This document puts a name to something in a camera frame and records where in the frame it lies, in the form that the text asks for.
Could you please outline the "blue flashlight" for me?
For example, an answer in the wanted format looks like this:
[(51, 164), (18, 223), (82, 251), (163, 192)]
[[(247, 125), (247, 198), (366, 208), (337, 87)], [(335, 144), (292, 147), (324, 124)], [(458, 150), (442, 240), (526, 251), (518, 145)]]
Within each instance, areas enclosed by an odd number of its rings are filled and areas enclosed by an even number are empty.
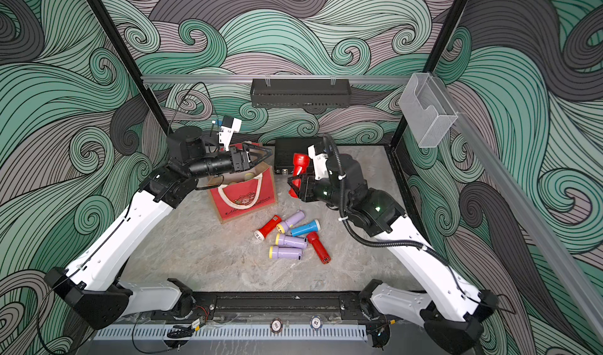
[(293, 228), (290, 231), (290, 234), (292, 235), (292, 237), (301, 237), (310, 234), (311, 232), (318, 231), (320, 231), (320, 223), (317, 219), (315, 219), (309, 222), (308, 224), (305, 224), (304, 226), (298, 226), (296, 228)]

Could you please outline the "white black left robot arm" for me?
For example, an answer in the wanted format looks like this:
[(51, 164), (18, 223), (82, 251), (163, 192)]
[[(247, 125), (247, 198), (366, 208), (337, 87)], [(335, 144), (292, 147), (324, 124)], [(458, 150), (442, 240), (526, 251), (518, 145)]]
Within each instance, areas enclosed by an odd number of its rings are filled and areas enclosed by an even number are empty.
[(198, 190), (199, 179), (248, 172), (271, 157), (272, 150), (261, 145), (231, 145), (241, 123), (225, 117), (216, 142), (194, 126), (168, 134), (166, 165), (152, 171), (127, 209), (83, 254), (45, 275), (51, 289), (92, 329), (101, 330), (121, 317), (143, 312), (166, 311), (178, 318), (191, 314), (193, 291), (182, 282), (129, 283), (118, 281), (117, 276), (151, 230)]

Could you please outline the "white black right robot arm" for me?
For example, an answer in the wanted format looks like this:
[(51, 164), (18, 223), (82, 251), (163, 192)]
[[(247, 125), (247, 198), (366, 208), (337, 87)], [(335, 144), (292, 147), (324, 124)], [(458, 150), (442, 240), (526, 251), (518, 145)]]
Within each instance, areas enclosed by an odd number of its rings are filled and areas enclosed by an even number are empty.
[(361, 165), (340, 152), (331, 135), (325, 134), (307, 153), (310, 170), (287, 180), (298, 199), (336, 210), (356, 242), (389, 250), (422, 287), (410, 292), (373, 279), (359, 293), (363, 315), (378, 323), (372, 332), (377, 345), (387, 343), (388, 320), (394, 319), (423, 328), (449, 354), (476, 347), (485, 321), (498, 309), (497, 295), (456, 272), (389, 193), (368, 186)]

